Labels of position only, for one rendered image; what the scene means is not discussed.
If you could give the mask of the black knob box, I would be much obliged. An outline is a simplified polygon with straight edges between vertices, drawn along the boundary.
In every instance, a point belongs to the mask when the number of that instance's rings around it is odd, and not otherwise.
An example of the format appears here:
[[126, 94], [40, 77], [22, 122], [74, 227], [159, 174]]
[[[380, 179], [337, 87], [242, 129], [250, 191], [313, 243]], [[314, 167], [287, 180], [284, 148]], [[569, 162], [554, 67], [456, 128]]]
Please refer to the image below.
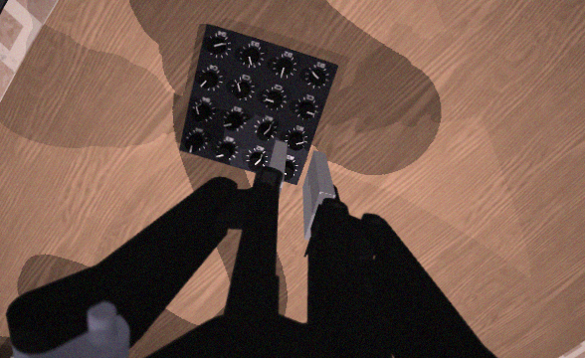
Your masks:
[[297, 185], [337, 69], [207, 24], [179, 150], [256, 173], [282, 141]]

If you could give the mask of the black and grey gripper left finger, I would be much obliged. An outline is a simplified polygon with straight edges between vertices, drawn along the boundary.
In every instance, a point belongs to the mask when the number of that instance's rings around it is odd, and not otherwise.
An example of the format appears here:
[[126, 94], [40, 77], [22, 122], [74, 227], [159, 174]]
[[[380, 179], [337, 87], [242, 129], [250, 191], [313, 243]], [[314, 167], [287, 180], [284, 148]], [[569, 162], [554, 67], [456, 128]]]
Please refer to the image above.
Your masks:
[[276, 140], [252, 188], [214, 177], [97, 265], [16, 297], [6, 311], [14, 358], [128, 358], [228, 229], [243, 235], [215, 358], [281, 358], [276, 265], [287, 149]]

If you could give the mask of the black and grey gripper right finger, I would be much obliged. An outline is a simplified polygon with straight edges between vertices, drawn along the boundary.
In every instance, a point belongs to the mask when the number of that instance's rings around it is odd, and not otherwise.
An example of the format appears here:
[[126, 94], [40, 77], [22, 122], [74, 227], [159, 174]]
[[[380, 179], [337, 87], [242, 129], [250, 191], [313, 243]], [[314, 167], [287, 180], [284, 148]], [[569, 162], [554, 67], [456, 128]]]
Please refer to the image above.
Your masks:
[[302, 198], [306, 323], [332, 323], [334, 358], [497, 358], [383, 218], [349, 215], [323, 152]]

